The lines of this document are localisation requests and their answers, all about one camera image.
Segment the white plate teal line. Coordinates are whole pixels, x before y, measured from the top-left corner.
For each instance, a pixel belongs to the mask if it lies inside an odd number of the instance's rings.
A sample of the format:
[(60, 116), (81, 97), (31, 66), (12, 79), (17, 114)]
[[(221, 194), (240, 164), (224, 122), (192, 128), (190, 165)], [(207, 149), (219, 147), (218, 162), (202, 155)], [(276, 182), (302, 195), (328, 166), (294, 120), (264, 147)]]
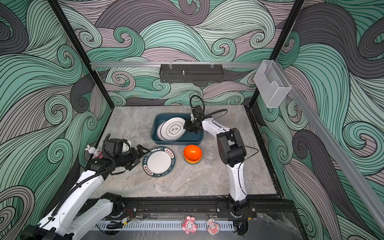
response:
[(180, 117), (171, 118), (165, 121), (162, 127), (162, 136), (165, 141), (176, 141), (186, 132), (184, 129), (185, 119)]

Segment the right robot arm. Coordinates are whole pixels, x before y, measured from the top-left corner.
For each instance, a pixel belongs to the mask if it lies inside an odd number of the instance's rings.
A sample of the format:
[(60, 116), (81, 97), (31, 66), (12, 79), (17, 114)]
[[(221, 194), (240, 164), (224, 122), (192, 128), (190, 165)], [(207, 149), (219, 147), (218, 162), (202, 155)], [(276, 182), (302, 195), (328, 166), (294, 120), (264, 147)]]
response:
[(244, 162), (246, 160), (247, 146), (244, 144), (241, 133), (236, 128), (227, 128), (215, 120), (213, 115), (226, 114), (227, 109), (221, 109), (205, 114), (205, 107), (191, 107), (191, 115), (186, 120), (184, 128), (189, 132), (197, 133), (202, 130), (216, 137), (219, 156), (227, 166), (230, 180), (229, 209), (233, 216), (241, 217), (249, 207), (249, 197), (245, 189)]

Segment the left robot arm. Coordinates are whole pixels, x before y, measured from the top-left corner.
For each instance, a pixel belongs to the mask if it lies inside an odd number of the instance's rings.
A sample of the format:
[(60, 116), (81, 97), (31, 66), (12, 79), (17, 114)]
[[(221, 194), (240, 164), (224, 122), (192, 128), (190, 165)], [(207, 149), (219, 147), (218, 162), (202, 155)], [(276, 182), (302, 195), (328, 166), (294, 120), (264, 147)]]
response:
[(119, 229), (128, 223), (133, 213), (126, 209), (122, 197), (105, 193), (97, 202), (77, 216), (92, 193), (107, 179), (116, 176), (116, 168), (132, 170), (149, 149), (131, 147), (125, 139), (106, 137), (102, 149), (95, 150), (95, 158), (88, 161), (75, 185), (57, 206), (36, 225), (27, 226), (21, 233), (23, 240), (79, 240), (104, 218), (117, 218), (112, 228)]

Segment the teal rim lettered plate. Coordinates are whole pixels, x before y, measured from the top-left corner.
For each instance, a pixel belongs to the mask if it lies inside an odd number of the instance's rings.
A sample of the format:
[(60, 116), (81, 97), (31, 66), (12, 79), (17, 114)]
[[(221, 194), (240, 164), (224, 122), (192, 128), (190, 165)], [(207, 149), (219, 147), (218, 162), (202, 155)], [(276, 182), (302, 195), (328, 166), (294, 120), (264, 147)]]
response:
[(175, 154), (164, 146), (151, 149), (143, 158), (143, 169), (147, 175), (153, 178), (168, 175), (174, 169), (175, 164)]

